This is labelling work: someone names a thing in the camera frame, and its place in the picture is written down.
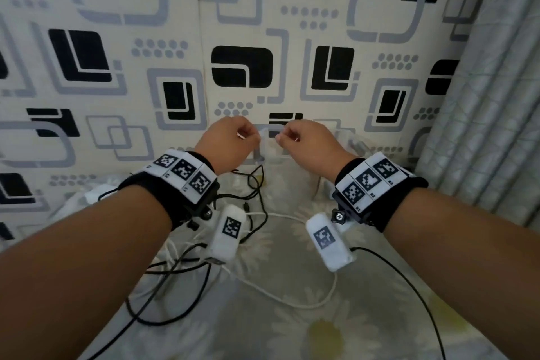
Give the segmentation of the person's right hand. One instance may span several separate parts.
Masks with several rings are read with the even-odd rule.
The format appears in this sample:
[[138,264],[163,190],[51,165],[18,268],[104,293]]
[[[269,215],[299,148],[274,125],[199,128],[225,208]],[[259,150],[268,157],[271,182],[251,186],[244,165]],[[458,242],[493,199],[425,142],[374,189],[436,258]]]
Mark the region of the person's right hand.
[[315,121],[302,121],[296,148],[283,148],[304,170],[334,182],[341,170],[357,156],[345,150],[330,130]]

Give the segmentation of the grey floral bed sheet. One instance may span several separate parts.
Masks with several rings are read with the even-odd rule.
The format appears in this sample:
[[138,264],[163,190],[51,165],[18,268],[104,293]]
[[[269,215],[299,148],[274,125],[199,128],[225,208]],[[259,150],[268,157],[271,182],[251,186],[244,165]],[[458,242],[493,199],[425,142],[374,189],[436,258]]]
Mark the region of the grey floral bed sheet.
[[442,360],[427,310],[391,266],[363,250],[331,273],[305,229],[334,204],[294,162],[264,166],[270,213],[228,265],[172,275],[96,360]]

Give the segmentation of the grey pleated curtain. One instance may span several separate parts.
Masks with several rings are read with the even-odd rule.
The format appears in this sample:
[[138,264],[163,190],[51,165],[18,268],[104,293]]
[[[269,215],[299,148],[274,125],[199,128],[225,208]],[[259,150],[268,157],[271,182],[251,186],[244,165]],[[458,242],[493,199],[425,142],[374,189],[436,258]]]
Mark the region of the grey pleated curtain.
[[540,0],[483,0],[415,173],[540,233]]

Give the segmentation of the clear plastic bag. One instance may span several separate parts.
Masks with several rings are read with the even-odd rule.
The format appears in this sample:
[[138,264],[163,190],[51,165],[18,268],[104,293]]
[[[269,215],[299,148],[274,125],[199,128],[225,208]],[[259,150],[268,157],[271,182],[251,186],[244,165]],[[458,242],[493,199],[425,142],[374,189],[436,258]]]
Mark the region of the clear plastic bag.
[[[266,161],[266,162],[273,163],[273,164],[281,164],[281,163],[285,163],[285,162],[289,162],[289,161],[295,162],[292,159],[292,157],[290,156],[290,154],[286,150],[281,148],[280,145],[277,144],[277,142],[275,140],[275,137],[274,138],[269,138],[268,137],[268,134],[270,132],[271,132],[270,129],[265,129],[264,131],[260,132],[260,136],[261,136],[260,146],[259,146],[259,148],[255,149],[251,153],[253,155],[253,158],[256,159],[257,161],[261,161],[261,162]],[[364,161],[364,158],[361,158],[357,154],[354,154],[354,153],[352,153],[352,154],[357,156],[357,159],[355,159],[355,160],[351,161],[349,164],[347,164],[347,166],[345,166],[341,170],[341,172],[339,173],[338,177],[335,179],[334,182],[329,181],[329,180],[326,179],[327,181],[329,181],[332,184],[336,183],[339,179],[343,178],[345,176],[345,174],[347,174],[348,172],[351,172],[354,168],[359,166],[362,161]],[[313,175],[313,176],[320,177],[320,176],[318,176],[316,174],[313,174],[311,172],[309,172],[309,173],[311,175]]]

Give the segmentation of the person's left hand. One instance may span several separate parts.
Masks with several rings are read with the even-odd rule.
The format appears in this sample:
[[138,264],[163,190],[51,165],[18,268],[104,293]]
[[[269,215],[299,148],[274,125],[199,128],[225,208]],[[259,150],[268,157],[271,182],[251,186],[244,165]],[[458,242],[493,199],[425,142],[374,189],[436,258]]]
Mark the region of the person's left hand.
[[199,139],[194,151],[209,161],[216,175],[239,167],[254,150],[239,148],[234,118],[226,116],[213,123]]

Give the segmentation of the person's left forearm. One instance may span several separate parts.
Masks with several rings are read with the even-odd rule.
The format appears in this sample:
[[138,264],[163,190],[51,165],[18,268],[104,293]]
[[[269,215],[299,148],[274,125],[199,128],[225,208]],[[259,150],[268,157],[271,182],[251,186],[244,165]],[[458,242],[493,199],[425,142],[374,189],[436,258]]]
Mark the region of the person's left forearm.
[[152,194],[128,186],[0,253],[0,360],[76,360],[171,232]]

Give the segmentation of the black wristband with marker tags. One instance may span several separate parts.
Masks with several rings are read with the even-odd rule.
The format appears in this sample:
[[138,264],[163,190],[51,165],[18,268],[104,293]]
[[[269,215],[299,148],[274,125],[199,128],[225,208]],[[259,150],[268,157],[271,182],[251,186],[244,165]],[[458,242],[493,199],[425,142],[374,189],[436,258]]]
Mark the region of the black wristband with marker tags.
[[343,167],[335,180],[332,198],[347,218],[383,233],[409,193],[428,186],[426,179],[376,152]]
[[128,186],[140,186],[163,207],[172,223],[172,231],[200,217],[211,204],[220,188],[218,177],[210,162],[197,152],[168,149],[118,185],[120,191]]

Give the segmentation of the person's right forearm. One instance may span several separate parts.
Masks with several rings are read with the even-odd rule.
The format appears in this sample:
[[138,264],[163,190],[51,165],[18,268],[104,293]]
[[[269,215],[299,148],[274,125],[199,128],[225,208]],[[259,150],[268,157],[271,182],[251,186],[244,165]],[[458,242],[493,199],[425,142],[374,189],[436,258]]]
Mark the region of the person's right forearm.
[[510,360],[540,360],[540,234],[431,189],[383,232],[417,275]]

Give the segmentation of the cream patterned upholstered panel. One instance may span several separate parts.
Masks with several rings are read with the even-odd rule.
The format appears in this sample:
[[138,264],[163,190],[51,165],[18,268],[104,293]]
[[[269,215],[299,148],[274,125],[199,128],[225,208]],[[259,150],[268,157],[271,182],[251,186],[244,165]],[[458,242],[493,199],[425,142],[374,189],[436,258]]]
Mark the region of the cream patterned upholstered panel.
[[0,249],[207,128],[198,0],[0,0]]
[[308,118],[418,161],[483,0],[199,0],[208,119]]

